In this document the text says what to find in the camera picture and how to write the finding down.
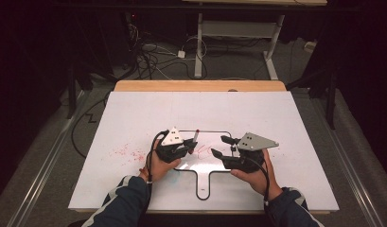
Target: white cable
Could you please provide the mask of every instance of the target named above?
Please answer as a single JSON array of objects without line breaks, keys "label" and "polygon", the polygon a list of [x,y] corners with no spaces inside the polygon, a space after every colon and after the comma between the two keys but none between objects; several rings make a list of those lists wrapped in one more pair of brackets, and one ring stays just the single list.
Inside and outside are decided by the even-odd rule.
[{"label": "white cable", "polygon": [[157,68],[157,66],[154,66],[154,67],[155,67],[155,69],[157,69],[158,72],[160,72],[164,77],[166,77],[166,78],[169,79],[169,80],[173,80],[173,79],[167,77],[167,75],[165,75],[159,68]]},{"label": "white cable", "polygon": [[173,56],[176,56],[176,54],[174,54],[172,51],[170,51],[170,50],[168,50],[168,49],[166,49],[166,48],[164,48],[164,47],[162,47],[162,46],[155,45],[155,44],[144,44],[143,46],[145,46],[145,45],[148,45],[148,46],[155,46],[155,47],[157,47],[157,48],[160,48],[160,49],[163,49],[163,50],[166,50],[166,51],[167,51],[167,52],[158,52],[158,53],[160,53],[160,54],[171,54],[171,55],[173,55]]},{"label": "white cable", "polygon": [[165,75],[164,73],[163,73],[163,71],[161,71],[159,68],[157,68],[157,66],[154,66],[153,64],[150,64],[150,66],[153,66],[156,70],[158,70],[158,72],[160,72],[166,79],[169,79],[169,80],[173,80],[173,79],[171,79],[171,78],[169,78],[167,75]]},{"label": "white cable", "polygon": [[207,45],[205,44],[204,40],[199,39],[199,38],[197,38],[195,36],[192,36],[189,39],[187,39],[185,43],[187,44],[187,42],[189,42],[189,41],[191,41],[193,39],[199,40],[199,41],[201,41],[204,44],[204,54],[202,55],[202,57],[204,57],[205,54],[207,54]]},{"label": "white cable", "polygon": [[133,47],[135,47],[137,45],[137,40],[139,39],[139,30],[137,29],[136,26],[134,26],[132,24],[130,24],[130,26],[133,27],[132,40],[133,40],[134,34],[136,34],[136,42],[133,45]]}]

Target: floor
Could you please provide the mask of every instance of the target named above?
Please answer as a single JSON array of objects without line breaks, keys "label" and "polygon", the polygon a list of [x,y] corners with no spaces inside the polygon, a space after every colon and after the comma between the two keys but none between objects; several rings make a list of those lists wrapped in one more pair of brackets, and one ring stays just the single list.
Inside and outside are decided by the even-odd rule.
[{"label": "floor", "polygon": [[[206,40],[207,53],[204,79],[269,79],[261,51],[265,40]],[[279,79],[285,84],[299,79],[311,54],[304,51],[305,41],[278,44],[273,63]],[[144,46],[151,66],[140,60],[140,75],[126,79],[189,79],[194,61],[177,60],[179,47],[168,43],[147,43]],[[186,59],[195,57],[185,46]],[[114,68],[120,76],[122,65]],[[66,119],[67,94],[62,106],[41,128],[6,190],[0,197],[0,226],[69,226],[89,218],[91,213],[78,213],[67,205],[83,167],[83,155],[94,139],[104,110],[104,99],[114,85],[92,75],[92,91],[79,91],[78,109]],[[307,89],[292,91],[313,146],[340,211],[316,215],[325,226],[387,226],[387,176],[370,149],[361,129],[351,116],[338,91],[334,114],[336,130],[324,120],[325,100],[310,99]],[[140,226],[269,226],[264,216],[158,216],[148,215]]]}]

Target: red marking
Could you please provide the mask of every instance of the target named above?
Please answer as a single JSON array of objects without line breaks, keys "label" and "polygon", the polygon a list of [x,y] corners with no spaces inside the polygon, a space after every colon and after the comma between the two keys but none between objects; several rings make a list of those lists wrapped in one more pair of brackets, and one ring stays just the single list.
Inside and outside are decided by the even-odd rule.
[{"label": "red marking", "polygon": [[143,155],[139,155],[138,160],[139,160],[139,162],[144,162],[144,156]]},{"label": "red marking", "polygon": [[205,159],[205,158],[208,158],[209,156],[211,156],[212,152],[211,152],[211,146],[209,147],[206,147],[205,145],[202,145],[201,147],[199,147],[197,149],[197,158],[198,159]]}]

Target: power cord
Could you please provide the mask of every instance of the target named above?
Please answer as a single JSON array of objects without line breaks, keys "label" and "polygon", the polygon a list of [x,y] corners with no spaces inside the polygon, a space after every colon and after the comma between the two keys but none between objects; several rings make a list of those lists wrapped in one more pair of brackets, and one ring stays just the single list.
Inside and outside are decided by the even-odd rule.
[{"label": "power cord", "polygon": [[264,193],[264,204],[268,205],[269,204],[268,198],[269,198],[269,191],[270,191],[270,178],[268,175],[267,163],[264,161],[264,163],[266,164],[266,169],[264,169],[263,166],[261,166],[258,162],[256,162],[252,158],[246,157],[246,159],[251,161],[252,163],[254,163],[256,166],[258,166],[260,168],[261,172],[263,172],[264,177],[266,178],[267,184],[266,184],[266,191]]},{"label": "power cord", "polygon": [[149,199],[148,199],[148,202],[146,204],[146,206],[144,207],[143,209],[143,212],[141,213],[141,216],[140,218],[142,218],[142,216],[144,214],[146,214],[147,212],[147,209],[149,208],[149,204],[150,204],[150,200],[151,200],[151,192],[152,192],[152,173],[151,173],[151,165],[152,165],[152,153],[155,151],[154,149],[154,146],[155,146],[155,141],[157,141],[158,137],[160,137],[161,135],[167,135],[168,131],[160,131],[158,132],[158,134],[156,134],[154,136],[154,139],[152,140],[152,143],[151,143],[151,149],[150,149],[150,152],[147,154],[147,157],[146,157],[146,167],[147,167],[147,171],[149,173],[149,180],[147,182],[148,186],[149,186]]},{"label": "power cord", "polygon": [[[158,71],[160,74],[162,74],[167,79],[172,79],[169,76],[167,76],[162,70],[170,67],[171,65],[175,65],[175,64],[179,63],[179,64],[183,64],[185,66],[186,76],[188,78],[197,80],[197,78],[193,78],[189,75],[188,65],[186,63],[179,62],[179,61],[178,62],[172,62],[172,61],[177,61],[177,60],[193,61],[193,60],[195,60],[195,59],[185,59],[185,52],[184,52],[185,45],[189,41],[194,40],[194,39],[200,40],[203,43],[204,52],[203,52],[202,57],[205,56],[207,53],[207,47],[206,47],[206,43],[203,40],[198,39],[197,37],[190,37],[189,39],[187,39],[185,44],[181,48],[181,51],[184,52],[183,56],[181,57],[180,55],[177,55],[177,54],[171,52],[167,48],[159,46],[156,42],[153,42],[152,44],[144,44],[144,42],[142,42],[143,39],[144,38],[139,39],[139,42],[141,42],[141,45],[138,46],[139,50],[138,50],[138,52],[136,52],[137,63],[136,63],[135,70],[137,70],[137,73],[138,73],[138,77],[136,79],[147,79],[147,78],[152,79],[153,73],[155,71]],[[144,48],[145,46],[153,46],[153,48],[147,50]],[[165,50],[166,52],[164,52],[164,51],[158,52],[158,51],[156,51],[157,49],[162,49],[162,50]],[[157,57],[154,54],[169,55],[169,56],[174,56],[175,58],[171,58],[169,60],[159,62]],[[208,74],[207,67],[204,64],[202,57],[199,57],[197,53],[196,53],[196,56],[197,56],[197,59],[202,63],[202,67],[204,70],[204,76],[199,78],[199,79],[205,79],[207,77],[207,74]],[[171,62],[171,63],[168,65],[165,65],[163,67],[158,66],[160,64],[165,64],[168,62]]]},{"label": "power cord", "polygon": [[89,109],[87,109],[87,111],[85,111],[79,118],[78,120],[76,121],[75,125],[73,126],[72,128],[72,131],[71,131],[71,135],[70,135],[70,138],[71,138],[71,141],[72,141],[72,145],[73,145],[73,148],[75,149],[75,151],[78,153],[78,155],[80,155],[82,158],[86,158],[86,155],[84,155],[78,148],[78,146],[76,145],[76,141],[75,141],[75,129],[76,129],[76,126],[79,124],[80,120],[85,116],[87,115],[87,113],[89,113],[93,108],[95,108],[95,106],[97,106],[98,104],[102,103],[104,105],[104,107],[107,106],[107,100],[108,100],[108,97],[111,93],[111,91],[109,91],[107,94],[105,94],[104,98],[102,98],[101,100],[97,101],[95,104],[93,104],[93,106],[91,106]]}]

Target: sleeve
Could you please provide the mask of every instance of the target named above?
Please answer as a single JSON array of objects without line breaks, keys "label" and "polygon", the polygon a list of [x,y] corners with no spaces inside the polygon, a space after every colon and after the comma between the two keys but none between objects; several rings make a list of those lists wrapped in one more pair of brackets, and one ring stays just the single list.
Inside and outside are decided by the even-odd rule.
[{"label": "sleeve", "polygon": [[275,226],[323,226],[308,212],[305,197],[293,187],[283,187],[283,192],[264,205],[266,214]]},{"label": "sleeve", "polygon": [[149,197],[149,188],[142,178],[127,176],[82,227],[137,226]]}]

